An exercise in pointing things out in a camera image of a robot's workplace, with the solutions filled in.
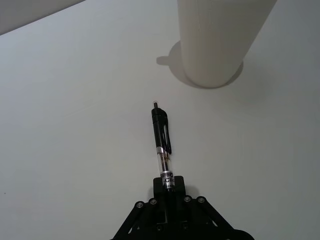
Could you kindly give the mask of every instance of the screw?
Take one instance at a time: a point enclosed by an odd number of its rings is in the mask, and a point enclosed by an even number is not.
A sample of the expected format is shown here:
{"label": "screw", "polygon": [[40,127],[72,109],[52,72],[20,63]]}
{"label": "screw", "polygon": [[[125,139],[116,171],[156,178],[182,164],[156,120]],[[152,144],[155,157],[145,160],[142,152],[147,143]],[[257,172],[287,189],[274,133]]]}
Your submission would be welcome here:
{"label": "screw", "polygon": [[190,202],[191,201],[191,198],[190,197],[188,197],[188,196],[186,196],[186,197],[184,197],[184,199],[183,199],[185,202]]}
{"label": "screw", "polygon": [[203,204],[203,203],[205,202],[205,199],[204,199],[203,197],[200,197],[200,198],[198,199],[198,202],[201,203],[201,204]]}
{"label": "screw", "polygon": [[187,224],[187,223],[184,223],[184,224],[182,225],[182,228],[183,228],[184,230],[187,230],[187,229],[188,229],[188,224]]}
{"label": "screw", "polygon": [[160,231],[162,231],[162,226],[158,225],[158,226],[156,226],[156,229],[160,232]]}
{"label": "screw", "polygon": [[142,202],[139,202],[135,205],[138,209],[142,208],[144,204]]}

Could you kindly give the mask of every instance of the white backdrop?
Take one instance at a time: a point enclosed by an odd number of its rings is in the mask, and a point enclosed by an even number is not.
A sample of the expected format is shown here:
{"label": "white backdrop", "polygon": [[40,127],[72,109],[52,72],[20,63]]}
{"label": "white backdrop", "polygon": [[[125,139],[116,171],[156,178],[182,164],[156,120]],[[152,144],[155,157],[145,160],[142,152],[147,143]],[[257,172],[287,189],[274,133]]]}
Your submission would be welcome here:
{"label": "white backdrop", "polygon": [[257,240],[320,236],[319,1],[280,0],[237,80],[194,88],[156,59],[173,0],[87,0],[0,36],[0,239],[111,239],[172,167]]}

